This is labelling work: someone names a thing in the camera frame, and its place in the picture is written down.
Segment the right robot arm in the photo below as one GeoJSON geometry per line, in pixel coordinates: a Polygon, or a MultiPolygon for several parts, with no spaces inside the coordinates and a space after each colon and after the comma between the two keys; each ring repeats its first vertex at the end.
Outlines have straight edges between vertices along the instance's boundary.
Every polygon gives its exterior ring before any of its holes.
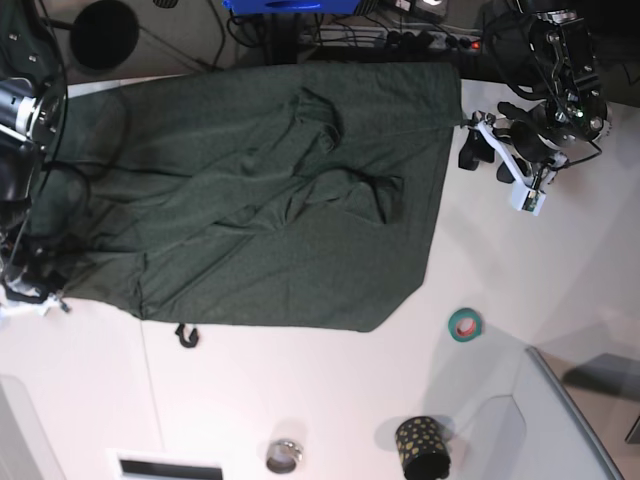
{"type": "Polygon", "coordinates": [[[50,250],[83,217],[90,185],[57,158],[68,107],[63,57],[44,4],[1,4],[1,286],[11,302],[58,302],[66,283],[47,266],[50,250]],[[50,233],[31,230],[53,172],[79,183],[79,199],[50,233]]]}

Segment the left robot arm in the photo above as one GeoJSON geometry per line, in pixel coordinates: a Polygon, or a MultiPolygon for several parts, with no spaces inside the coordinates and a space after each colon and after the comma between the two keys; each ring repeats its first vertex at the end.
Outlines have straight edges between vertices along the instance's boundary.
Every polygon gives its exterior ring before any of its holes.
{"type": "Polygon", "coordinates": [[[497,126],[490,113],[475,113],[464,123],[468,137],[458,165],[474,171],[495,160],[497,148],[480,131],[486,127],[514,157],[501,162],[497,179],[512,184],[521,175],[527,186],[539,189],[556,173],[573,167],[564,149],[575,142],[594,146],[610,120],[588,26],[571,1],[510,1],[504,13],[484,26],[482,43],[505,84],[535,106],[526,111],[499,103],[498,113],[507,122],[504,127],[497,126]],[[540,80],[528,91],[509,73],[497,51],[497,40],[510,31],[519,34],[527,49],[525,64],[540,80]]]}

